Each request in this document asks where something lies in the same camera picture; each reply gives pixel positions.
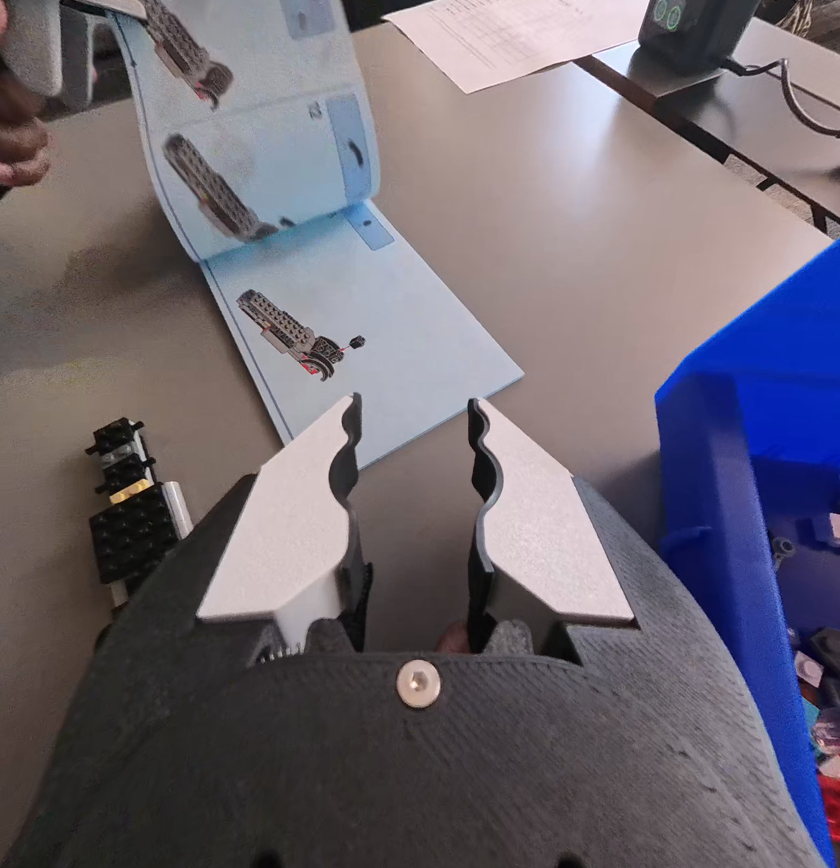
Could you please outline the white paper sheet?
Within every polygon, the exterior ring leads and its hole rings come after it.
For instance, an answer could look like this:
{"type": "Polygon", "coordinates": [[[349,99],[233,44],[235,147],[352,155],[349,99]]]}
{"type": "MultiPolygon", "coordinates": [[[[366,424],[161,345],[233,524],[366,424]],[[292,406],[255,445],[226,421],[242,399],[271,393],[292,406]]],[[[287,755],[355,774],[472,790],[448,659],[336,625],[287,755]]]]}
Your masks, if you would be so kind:
{"type": "Polygon", "coordinates": [[[636,40],[647,1],[436,1],[383,17],[464,94],[636,40]]]}

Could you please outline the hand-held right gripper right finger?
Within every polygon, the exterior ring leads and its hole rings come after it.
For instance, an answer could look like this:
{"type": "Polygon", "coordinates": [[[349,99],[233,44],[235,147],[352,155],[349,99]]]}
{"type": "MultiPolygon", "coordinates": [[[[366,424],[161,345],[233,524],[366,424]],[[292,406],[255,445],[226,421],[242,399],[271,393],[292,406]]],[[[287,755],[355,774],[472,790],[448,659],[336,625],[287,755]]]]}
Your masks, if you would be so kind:
{"type": "Polygon", "coordinates": [[[469,553],[469,647],[517,622],[528,650],[575,655],[571,626],[638,625],[575,478],[488,400],[468,405],[481,499],[469,553]]]}

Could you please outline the blue plastic bin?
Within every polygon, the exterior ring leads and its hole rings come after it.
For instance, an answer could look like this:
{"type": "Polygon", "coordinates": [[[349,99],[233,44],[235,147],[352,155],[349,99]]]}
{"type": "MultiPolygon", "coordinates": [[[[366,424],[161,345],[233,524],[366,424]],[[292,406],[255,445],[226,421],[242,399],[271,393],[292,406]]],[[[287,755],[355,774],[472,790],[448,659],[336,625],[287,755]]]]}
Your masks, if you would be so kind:
{"type": "Polygon", "coordinates": [[[766,519],[781,464],[840,471],[840,238],[696,348],[655,396],[662,557],[713,623],[829,866],[766,519]]]}

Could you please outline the grey adjoining desk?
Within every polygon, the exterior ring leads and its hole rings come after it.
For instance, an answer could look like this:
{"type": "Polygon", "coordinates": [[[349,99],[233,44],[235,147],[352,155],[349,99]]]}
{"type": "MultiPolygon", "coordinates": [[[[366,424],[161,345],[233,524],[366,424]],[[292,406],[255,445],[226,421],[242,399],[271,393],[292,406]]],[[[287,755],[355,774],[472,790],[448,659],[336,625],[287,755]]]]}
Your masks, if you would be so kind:
{"type": "MultiPolygon", "coordinates": [[[[734,59],[762,66],[787,58],[797,100],[822,125],[840,127],[840,2],[816,15],[824,41],[796,36],[753,19],[734,59]]],[[[637,42],[577,60],[577,66],[611,87],[713,159],[734,156],[763,177],[759,188],[784,189],[806,204],[806,218],[822,233],[840,226],[840,139],[824,136],[794,118],[778,73],[739,77],[729,71],[679,78],[649,57],[637,42]]]]}

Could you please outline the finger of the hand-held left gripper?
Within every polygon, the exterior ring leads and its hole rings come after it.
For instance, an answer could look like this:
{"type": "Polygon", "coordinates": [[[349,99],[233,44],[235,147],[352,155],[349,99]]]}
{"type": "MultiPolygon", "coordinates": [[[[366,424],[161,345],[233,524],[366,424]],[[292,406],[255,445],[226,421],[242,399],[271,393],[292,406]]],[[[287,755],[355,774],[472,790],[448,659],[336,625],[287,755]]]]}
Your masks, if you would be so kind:
{"type": "Polygon", "coordinates": [[[140,1],[61,1],[60,99],[70,112],[87,109],[93,100],[95,27],[100,19],[115,15],[147,21],[140,1]]]}
{"type": "Polygon", "coordinates": [[[55,97],[62,87],[61,2],[6,1],[2,59],[25,88],[55,97]]]}

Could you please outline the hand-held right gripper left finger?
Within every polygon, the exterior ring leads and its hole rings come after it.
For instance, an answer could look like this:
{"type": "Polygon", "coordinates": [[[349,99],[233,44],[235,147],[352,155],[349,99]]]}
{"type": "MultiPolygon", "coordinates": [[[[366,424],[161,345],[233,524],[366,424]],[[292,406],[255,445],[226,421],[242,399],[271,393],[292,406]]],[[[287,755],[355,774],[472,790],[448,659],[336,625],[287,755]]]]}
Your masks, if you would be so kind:
{"type": "Polygon", "coordinates": [[[363,650],[373,572],[349,503],[361,416],[361,395],[343,397],[260,467],[199,621],[271,622],[283,650],[303,652],[310,625],[335,620],[363,650]]]}

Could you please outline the brick instruction booklet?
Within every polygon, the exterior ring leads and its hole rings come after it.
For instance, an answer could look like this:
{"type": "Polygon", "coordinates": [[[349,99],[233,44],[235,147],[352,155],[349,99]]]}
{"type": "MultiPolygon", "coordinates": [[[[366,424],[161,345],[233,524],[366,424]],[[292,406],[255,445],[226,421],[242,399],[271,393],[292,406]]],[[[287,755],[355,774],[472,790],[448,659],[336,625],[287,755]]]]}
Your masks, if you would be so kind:
{"type": "Polygon", "coordinates": [[[283,445],[357,393],[364,468],[522,377],[372,201],[341,2],[141,5],[108,19],[154,191],[283,445]]]}

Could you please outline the grey red brick model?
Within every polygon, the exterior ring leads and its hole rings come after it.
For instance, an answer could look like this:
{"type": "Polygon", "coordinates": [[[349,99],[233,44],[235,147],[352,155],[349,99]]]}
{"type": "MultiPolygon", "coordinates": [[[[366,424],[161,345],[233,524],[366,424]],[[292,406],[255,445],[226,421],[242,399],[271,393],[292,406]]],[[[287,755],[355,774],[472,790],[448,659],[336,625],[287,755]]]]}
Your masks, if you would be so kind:
{"type": "Polygon", "coordinates": [[[158,478],[144,423],[122,417],[93,433],[87,455],[98,462],[95,493],[108,504],[89,518],[98,577],[118,615],[193,522],[179,484],[158,478]]]}

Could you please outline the pile of small bricks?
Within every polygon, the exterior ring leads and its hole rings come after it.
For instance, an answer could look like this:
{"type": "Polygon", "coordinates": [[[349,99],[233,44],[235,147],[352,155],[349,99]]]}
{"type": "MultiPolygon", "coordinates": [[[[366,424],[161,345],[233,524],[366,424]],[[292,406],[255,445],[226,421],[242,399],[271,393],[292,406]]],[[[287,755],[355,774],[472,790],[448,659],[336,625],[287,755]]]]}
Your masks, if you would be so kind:
{"type": "Polygon", "coordinates": [[[818,829],[840,849],[840,471],[783,463],[764,493],[818,829]]]}

